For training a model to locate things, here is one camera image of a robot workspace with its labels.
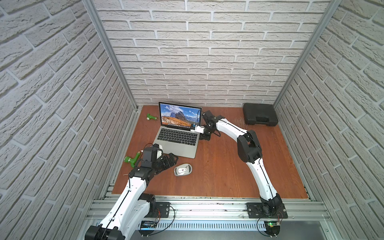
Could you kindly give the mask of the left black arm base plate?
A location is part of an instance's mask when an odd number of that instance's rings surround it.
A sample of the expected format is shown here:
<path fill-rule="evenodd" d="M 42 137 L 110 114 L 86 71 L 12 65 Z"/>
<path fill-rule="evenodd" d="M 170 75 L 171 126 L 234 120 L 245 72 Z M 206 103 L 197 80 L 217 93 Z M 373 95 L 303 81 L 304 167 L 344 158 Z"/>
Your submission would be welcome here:
<path fill-rule="evenodd" d="M 150 206 L 149 213 L 145 218 L 156 219 L 156 218 L 168 218 L 170 214 L 170 202 L 156 202 L 154 205 Z"/>

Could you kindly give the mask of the white wireless mouse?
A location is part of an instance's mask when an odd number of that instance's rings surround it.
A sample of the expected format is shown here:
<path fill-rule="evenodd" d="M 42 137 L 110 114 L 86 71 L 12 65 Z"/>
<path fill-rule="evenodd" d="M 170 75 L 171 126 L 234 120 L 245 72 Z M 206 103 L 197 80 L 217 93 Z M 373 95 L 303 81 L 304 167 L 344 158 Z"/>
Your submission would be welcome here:
<path fill-rule="evenodd" d="M 176 177 L 187 176 L 191 174 L 193 167 L 190 164 L 181 164 L 174 168 L 174 175 Z"/>

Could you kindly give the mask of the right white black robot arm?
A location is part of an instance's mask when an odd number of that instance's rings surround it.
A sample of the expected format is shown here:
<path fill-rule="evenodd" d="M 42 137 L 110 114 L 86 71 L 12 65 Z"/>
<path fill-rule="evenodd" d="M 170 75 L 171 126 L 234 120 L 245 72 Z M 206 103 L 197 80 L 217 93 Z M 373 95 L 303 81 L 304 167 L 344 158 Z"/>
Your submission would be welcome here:
<path fill-rule="evenodd" d="M 265 169 L 262 148 L 256 132 L 242 129 L 223 116 L 216 117 L 211 111 L 202 113 L 202 117 L 205 124 L 196 126 L 195 131 L 200 133 L 202 139 L 207 141 L 210 140 L 212 134 L 219 132 L 220 134 L 226 134 L 237 142 L 239 158 L 250 168 L 258 185 L 263 215 L 266 217 L 276 215 L 283 202 Z"/>

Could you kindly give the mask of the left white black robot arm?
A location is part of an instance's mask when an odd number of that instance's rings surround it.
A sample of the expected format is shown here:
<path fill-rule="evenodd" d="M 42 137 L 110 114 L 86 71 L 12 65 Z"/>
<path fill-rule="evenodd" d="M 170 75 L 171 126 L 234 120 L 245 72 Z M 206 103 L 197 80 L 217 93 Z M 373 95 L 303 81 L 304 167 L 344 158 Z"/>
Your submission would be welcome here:
<path fill-rule="evenodd" d="M 90 226 L 86 240 L 129 240 L 148 213 L 155 210 L 155 199 L 145 194 L 155 175 L 176 165 L 179 157 L 163 153 L 154 144 L 143 149 L 139 163 L 129 173 L 127 185 L 115 205 L 98 226 Z"/>

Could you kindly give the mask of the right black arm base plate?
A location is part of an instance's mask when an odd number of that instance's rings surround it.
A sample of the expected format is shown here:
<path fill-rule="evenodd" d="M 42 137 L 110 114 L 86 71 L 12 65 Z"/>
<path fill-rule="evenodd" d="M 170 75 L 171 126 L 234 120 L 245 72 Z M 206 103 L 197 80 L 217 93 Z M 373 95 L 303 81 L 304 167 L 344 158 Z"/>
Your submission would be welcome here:
<path fill-rule="evenodd" d="M 284 204 L 269 207 L 266 203 L 246 203 L 250 219 L 287 219 L 288 214 Z"/>

